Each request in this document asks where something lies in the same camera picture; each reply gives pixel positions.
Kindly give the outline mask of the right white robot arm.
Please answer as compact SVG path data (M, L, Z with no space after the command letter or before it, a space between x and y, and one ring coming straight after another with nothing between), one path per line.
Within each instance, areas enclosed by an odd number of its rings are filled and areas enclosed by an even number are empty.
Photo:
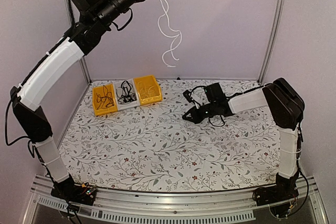
M193 99L193 91L183 92L184 98L193 103L182 118L194 124L214 116L229 117L240 112L267 106L280 133L280 165L276 175L276 186L271 196L276 201L291 194L292 187L300 174L299 157L303 141L301 122L305 103L293 87L284 79L226 96L219 83L201 86L207 97L207 104Z

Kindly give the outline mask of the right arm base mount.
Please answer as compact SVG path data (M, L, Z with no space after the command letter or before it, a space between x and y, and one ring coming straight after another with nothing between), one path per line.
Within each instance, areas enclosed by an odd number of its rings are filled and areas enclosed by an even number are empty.
M277 174L276 184L270 187L259 187L255 189L252 199L256 202L257 206L285 201L283 204L270 207L269 210L276 218L287 218L296 206L297 197L299 196L296 180L297 177L286 179Z

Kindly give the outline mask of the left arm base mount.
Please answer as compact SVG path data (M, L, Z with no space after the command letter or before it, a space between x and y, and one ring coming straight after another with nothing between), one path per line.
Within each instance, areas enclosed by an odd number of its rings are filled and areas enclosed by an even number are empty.
M65 201L92 206L97 195L96 186L77 184L71 175L62 182L53 181L51 195Z

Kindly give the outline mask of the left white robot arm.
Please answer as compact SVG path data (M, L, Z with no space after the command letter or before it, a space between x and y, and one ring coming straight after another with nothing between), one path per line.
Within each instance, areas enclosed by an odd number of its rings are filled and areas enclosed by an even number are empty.
M58 192L67 200L78 195L78 188L63 163L53 132L41 101L76 62L88 55L121 14L145 0L68 0L70 10L77 9L79 20L72 20L70 28L40 59L27 77L10 91L7 111L12 111L28 139L36 149L42 164L58 185Z

